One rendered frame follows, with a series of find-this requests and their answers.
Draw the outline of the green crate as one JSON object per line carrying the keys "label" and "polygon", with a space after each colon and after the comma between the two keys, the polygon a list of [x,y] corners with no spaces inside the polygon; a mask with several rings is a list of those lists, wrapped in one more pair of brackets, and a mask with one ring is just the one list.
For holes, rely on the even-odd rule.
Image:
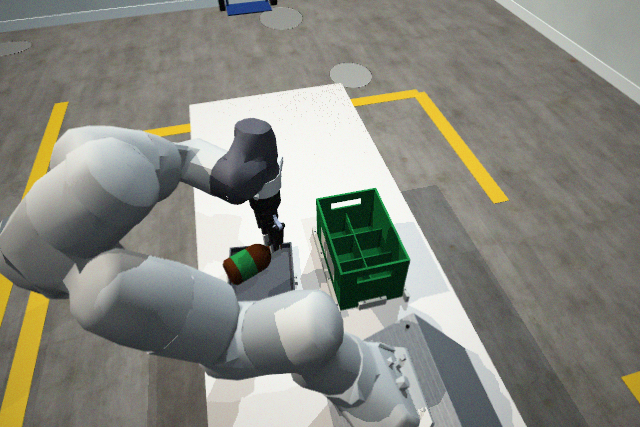
{"label": "green crate", "polygon": [[[331,209],[360,198],[359,204]],[[316,198],[316,216],[340,310],[402,297],[410,258],[376,188]]]}

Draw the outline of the brown bottle with green base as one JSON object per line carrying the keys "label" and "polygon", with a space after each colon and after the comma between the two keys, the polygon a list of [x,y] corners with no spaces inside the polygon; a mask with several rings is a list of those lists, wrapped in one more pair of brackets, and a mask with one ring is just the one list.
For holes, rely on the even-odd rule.
{"label": "brown bottle with green base", "polygon": [[271,262],[270,247],[253,244],[223,262],[223,268],[234,285],[239,285],[261,271]]}

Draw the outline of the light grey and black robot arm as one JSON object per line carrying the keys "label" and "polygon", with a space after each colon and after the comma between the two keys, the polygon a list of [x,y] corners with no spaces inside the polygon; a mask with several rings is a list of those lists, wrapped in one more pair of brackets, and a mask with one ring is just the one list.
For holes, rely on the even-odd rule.
{"label": "light grey and black robot arm", "polygon": [[199,363],[215,379],[291,373],[351,427],[433,427],[407,348],[345,332],[326,292],[238,301],[222,279],[119,243],[179,182],[240,205],[277,194],[282,167],[271,125],[256,118],[235,124],[229,151],[200,138],[68,129],[51,171],[0,224],[0,274],[47,299],[69,298],[84,330],[118,345]]}

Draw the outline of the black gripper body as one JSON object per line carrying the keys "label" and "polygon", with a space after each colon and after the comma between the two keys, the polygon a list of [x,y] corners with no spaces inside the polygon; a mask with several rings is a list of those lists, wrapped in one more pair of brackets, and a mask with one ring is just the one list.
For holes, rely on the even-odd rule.
{"label": "black gripper body", "polygon": [[274,214],[276,214],[277,218],[279,217],[277,213],[277,209],[280,203],[281,203],[280,190],[274,196],[266,199],[254,200],[253,197],[249,199],[250,207],[258,213],[261,213],[261,214],[265,213],[268,223],[271,223],[274,221],[274,218],[273,218]]}

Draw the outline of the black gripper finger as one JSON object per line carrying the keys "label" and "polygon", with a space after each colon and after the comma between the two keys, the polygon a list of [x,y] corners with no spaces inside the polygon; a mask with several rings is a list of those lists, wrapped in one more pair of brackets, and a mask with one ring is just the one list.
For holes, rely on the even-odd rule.
{"label": "black gripper finger", "polygon": [[285,223],[279,222],[276,214],[273,215],[274,221],[271,223],[267,222],[266,214],[261,214],[263,218],[264,225],[267,227],[269,242],[267,244],[270,246],[271,258],[275,259],[281,255],[280,245],[284,241],[284,228]]}
{"label": "black gripper finger", "polygon": [[255,214],[255,218],[256,218],[256,221],[257,221],[258,228],[261,229],[261,232],[262,232],[262,235],[263,235],[264,245],[267,247],[268,246],[267,242],[269,242],[267,227],[264,225],[263,219],[261,217],[261,213],[258,213],[256,211],[254,211],[254,214]]}

